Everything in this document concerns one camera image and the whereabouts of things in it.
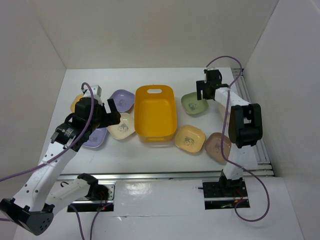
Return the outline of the purple plate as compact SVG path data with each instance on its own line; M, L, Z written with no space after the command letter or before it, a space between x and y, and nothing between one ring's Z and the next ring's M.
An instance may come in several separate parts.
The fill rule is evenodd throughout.
M125 89L116 90L109 98L113 99L116 109L120 113L128 112L135 102L135 95Z
M104 142L107 132L108 129L106 127L96 129L91 133L89 139L85 143L83 143L82 146L87 148L99 147Z

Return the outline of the green square plate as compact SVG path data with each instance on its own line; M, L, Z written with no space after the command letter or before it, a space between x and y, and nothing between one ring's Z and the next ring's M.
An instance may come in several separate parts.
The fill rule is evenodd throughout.
M203 114L209 108L205 99L198 100L196 92L183 95L180 101L185 112L191 116Z

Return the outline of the yellow plate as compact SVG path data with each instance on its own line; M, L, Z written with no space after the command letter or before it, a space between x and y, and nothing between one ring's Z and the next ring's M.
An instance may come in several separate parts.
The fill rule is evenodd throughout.
M198 153L202 149L205 140L205 133L192 125L180 127L174 138L178 148L192 154Z
M77 95L74 100L72 101L71 105L70 105L70 110L72 113L75 112L75 106L76 106L76 103L83 97L83 94L79 94Z

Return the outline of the cream plate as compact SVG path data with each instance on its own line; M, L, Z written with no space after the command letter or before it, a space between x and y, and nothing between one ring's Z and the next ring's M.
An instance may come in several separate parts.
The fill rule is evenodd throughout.
M219 110L221 118L224 119L225 113L226 113L226 107L223 106L221 103L219 103L218 104L218 110Z
M115 140L123 140L135 133L134 118L126 112L120 114L120 123L107 127L108 132Z

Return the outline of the brown square plate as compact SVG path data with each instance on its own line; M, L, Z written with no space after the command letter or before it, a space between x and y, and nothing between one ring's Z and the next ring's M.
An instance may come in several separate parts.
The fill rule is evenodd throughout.
M225 161L221 153L222 136L223 135L220 132L212 133L206 140L204 144L204 149L211 159L213 159L214 161L216 161L221 165L225 165L227 162ZM224 136L223 152L226 158L229 157L231 148L232 148L232 142L227 136Z

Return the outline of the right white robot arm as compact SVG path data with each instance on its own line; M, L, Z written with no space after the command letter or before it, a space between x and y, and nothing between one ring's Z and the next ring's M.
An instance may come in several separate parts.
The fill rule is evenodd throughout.
M263 136L261 106L250 103L222 83L218 69L204 70L205 79L196 82L197 99L214 100L225 107L228 121L228 138L231 150L218 181L220 194L231 197L243 183L243 167L248 160L248 150Z

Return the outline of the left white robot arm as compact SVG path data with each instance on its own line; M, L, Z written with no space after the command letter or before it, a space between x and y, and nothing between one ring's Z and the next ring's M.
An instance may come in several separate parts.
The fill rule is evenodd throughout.
M72 202L80 198L108 199L108 188L87 173L78 175L67 186L51 191L66 165L96 129L120 123L121 115L114 100L108 99L107 104L110 112L103 103L90 97L83 97L75 104L74 112L55 129L39 169L12 198L0 202L0 211L11 222L39 236L48 229L54 216Z

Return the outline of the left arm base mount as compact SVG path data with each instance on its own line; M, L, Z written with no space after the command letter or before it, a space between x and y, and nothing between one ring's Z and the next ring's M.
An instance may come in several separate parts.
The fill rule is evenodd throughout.
M99 181L92 175L82 173L72 181L62 181L60 186L68 203L68 213L114 210L116 184L113 182Z

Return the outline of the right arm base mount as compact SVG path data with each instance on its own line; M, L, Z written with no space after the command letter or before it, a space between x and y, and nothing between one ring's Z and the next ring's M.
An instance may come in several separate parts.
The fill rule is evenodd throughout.
M247 186L243 181L239 186L222 189L218 181L203 182L197 188L202 191L205 210L250 208Z

